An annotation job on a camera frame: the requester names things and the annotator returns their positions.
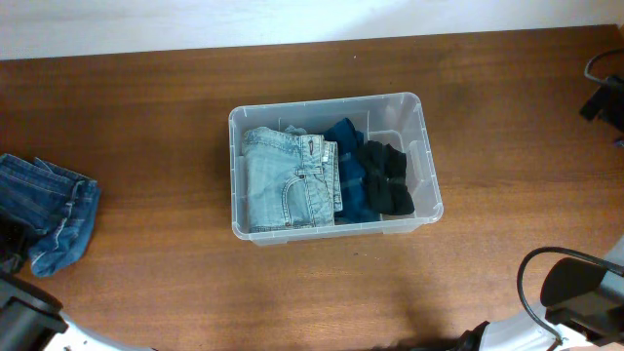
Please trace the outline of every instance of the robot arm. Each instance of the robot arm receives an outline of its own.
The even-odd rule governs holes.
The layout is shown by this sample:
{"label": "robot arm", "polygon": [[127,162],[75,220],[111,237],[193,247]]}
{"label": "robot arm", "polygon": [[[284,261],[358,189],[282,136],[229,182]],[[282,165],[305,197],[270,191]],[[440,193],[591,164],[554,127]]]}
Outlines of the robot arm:
{"label": "robot arm", "polygon": [[[624,237],[606,259],[612,262],[607,265],[624,262]],[[617,269],[564,258],[550,271],[542,287],[541,303],[528,310],[561,338],[561,344],[523,311],[508,320],[484,322],[465,332],[451,350],[560,351],[622,343],[624,278],[613,273],[613,270],[621,273],[622,267],[613,266]],[[126,346],[81,329],[60,312],[61,308],[60,302],[49,294],[0,272],[0,350],[152,350]]]}

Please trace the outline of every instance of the wood grain surface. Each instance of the wood grain surface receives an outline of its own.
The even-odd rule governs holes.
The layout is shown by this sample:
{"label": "wood grain surface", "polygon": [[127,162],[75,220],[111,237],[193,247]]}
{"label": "wood grain surface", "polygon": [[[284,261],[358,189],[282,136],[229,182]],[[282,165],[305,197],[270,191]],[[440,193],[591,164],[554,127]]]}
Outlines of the wood grain surface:
{"label": "wood grain surface", "polygon": [[[0,62],[0,152],[99,180],[87,254],[48,279],[80,325],[170,350],[355,350],[521,310],[545,245],[624,234],[620,134],[578,109],[617,26]],[[622,71],[624,60],[597,64]],[[231,231],[239,105],[414,92],[445,206],[405,235],[260,248]],[[556,255],[526,274],[530,300]]]}

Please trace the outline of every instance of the denim fabric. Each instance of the denim fabric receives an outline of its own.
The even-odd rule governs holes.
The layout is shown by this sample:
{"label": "denim fabric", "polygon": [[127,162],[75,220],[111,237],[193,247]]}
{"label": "denim fabric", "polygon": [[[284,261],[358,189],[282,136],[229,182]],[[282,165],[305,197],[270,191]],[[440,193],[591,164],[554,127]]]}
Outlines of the denim fabric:
{"label": "denim fabric", "polygon": [[325,140],[338,145],[338,169],[342,211],[336,218],[351,223],[378,221],[379,213],[371,209],[363,179],[366,171],[355,157],[355,151],[364,143],[364,135],[355,130],[348,118],[336,123],[323,133]]}
{"label": "denim fabric", "polygon": [[250,232],[333,225],[342,206],[337,147],[322,136],[245,132]]}
{"label": "denim fabric", "polygon": [[284,133],[292,134],[294,136],[305,136],[308,134],[303,128],[296,128],[295,126],[287,126]]}
{"label": "denim fabric", "polygon": [[55,274],[85,252],[100,190],[95,180],[35,159],[0,157],[0,215],[27,226],[32,273]]}

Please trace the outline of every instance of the folded jeans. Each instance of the folded jeans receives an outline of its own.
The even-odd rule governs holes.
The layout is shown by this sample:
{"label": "folded jeans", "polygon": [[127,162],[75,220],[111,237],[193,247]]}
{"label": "folded jeans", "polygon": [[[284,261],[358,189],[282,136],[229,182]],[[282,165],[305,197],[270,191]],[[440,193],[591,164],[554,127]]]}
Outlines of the folded jeans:
{"label": "folded jeans", "polygon": [[250,232],[333,225],[342,209],[337,145],[260,127],[245,132]]}

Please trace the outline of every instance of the dark blue jeans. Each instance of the dark blue jeans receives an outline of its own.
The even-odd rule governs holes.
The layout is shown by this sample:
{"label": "dark blue jeans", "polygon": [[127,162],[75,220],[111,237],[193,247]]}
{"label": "dark blue jeans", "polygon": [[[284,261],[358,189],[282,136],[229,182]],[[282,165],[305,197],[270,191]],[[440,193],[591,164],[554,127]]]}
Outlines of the dark blue jeans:
{"label": "dark blue jeans", "polygon": [[32,273],[55,274],[82,257],[94,228],[95,180],[35,159],[0,156],[0,215],[27,226]]}

